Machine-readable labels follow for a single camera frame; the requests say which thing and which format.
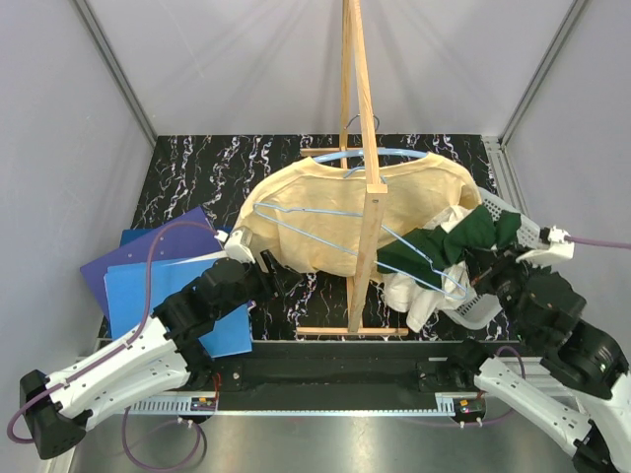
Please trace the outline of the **green and white t shirt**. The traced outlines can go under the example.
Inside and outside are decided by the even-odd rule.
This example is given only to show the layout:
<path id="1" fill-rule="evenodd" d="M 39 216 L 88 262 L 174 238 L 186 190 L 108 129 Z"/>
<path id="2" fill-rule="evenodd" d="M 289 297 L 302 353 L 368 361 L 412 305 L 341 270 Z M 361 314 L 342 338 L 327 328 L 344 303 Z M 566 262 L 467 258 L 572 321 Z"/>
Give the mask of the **green and white t shirt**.
<path id="1" fill-rule="evenodd" d="M 377 252 L 386 305 L 406 314 L 418 333 L 439 309 L 456 309 L 476 296 L 465 257 L 473 250 L 503 249 L 518 241 L 519 213 L 494 219 L 483 205 L 449 206 L 424 227 L 398 236 Z"/>

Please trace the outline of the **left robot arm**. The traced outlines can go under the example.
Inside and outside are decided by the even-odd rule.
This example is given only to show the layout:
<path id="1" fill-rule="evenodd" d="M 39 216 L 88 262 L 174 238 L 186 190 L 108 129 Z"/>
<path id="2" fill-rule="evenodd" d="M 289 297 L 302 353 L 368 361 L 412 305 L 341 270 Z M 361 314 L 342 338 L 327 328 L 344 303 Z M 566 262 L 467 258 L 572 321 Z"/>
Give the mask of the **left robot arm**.
<path id="1" fill-rule="evenodd" d="M 18 413 L 30 432 L 24 442 L 48 460 L 138 401 L 181 387 L 205 388 L 213 367 L 201 337 L 234 310 L 285 296 L 304 279 L 270 251 L 260 257 L 220 258 L 91 356 L 56 372 L 25 374 Z"/>

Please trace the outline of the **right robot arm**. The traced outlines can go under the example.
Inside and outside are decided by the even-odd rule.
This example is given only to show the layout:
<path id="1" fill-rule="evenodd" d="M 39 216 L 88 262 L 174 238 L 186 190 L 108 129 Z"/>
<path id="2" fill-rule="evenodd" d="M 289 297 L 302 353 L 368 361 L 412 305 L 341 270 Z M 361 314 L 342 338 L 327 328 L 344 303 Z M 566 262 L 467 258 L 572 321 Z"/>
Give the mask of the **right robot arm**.
<path id="1" fill-rule="evenodd" d="M 630 364 L 616 340 L 582 318 L 586 300 L 550 267 L 526 260 L 526 250 L 471 250 L 465 256 L 475 291 L 492 295 L 520 341 L 549 374 L 571 390 L 586 413 L 573 422 L 566 408 L 508 375 L 499 358 L 465 341 L 448 365 L 453 387 L 474 385 L 501 398 L 545 431 L 579 472 L 630 469 Z"/>

